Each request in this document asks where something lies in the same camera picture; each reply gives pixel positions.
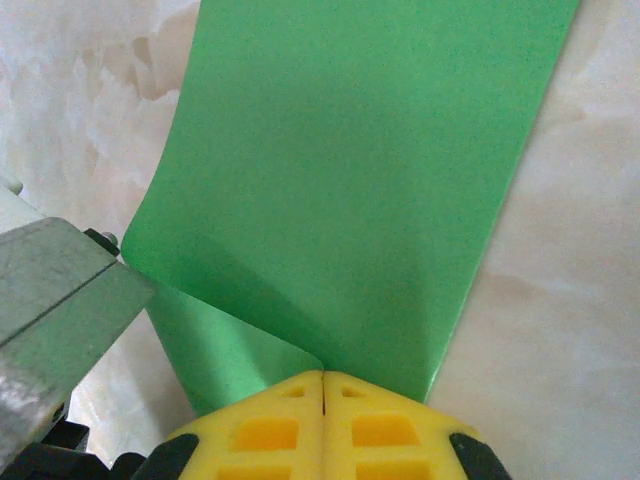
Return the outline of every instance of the black rubber part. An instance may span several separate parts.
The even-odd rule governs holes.
[[[32,443],[7,469],[0,480],[109,480],[109,469],[88,453]]]
[[[132,480],[178,480],[198,446],[198,436],[188,433],[156,447]]]
[[[464,433],[454,433],[449,441],[469,480],[512,480],[489,445]]]
[[[130,480],[145,460],[139,453],[123,453],[111,467],[109,480]]]

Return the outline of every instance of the rectangular hole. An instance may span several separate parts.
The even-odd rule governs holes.
[[[287,390],[283,395],[283,397],[289,398],[301,398],[304,397],[304,386],[293,387]]]
[[[356,466],[356,480],[431,480],[426,462],[395,461],[361,463]]]
[[[233,437],[231,450],[293,450],[297,443],[298,421],[295,418],[255,417],[240,425]]]
[[[364,393],[359,392],[353,387],[342,387],[342,396],[347,398],[362,398]]]
[[[418,445],[411,419],[396,413],[361,415],[351,423],[354,447]]]
[[[291,467],[221,467],[216,480],[289,480]]]

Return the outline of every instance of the green plastic sheet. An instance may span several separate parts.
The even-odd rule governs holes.
[[[318,360],[424,398],[577,4],[203,0],[124,243],[201,412]]]

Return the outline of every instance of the yellow plastic part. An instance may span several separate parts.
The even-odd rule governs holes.
[[[322,372],[296,375],[176,431],[200,443],[180,480],[321,480]]]
[[[323,383],[324,479],[467,480],[449,435],[476,430],[343,373]]]
[[[200,443],[180,480],[466,480],[473,428],[337,372],[306,372],[175,432]]]

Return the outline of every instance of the marble background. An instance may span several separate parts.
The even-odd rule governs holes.
[[[120,238],[169,131],[194,0],[0,0],[0,165]],[[640,1],[584,0],[429,403],[514,478],[640,478]],[[146,315],[78,387],[105,461],[192,418]]]

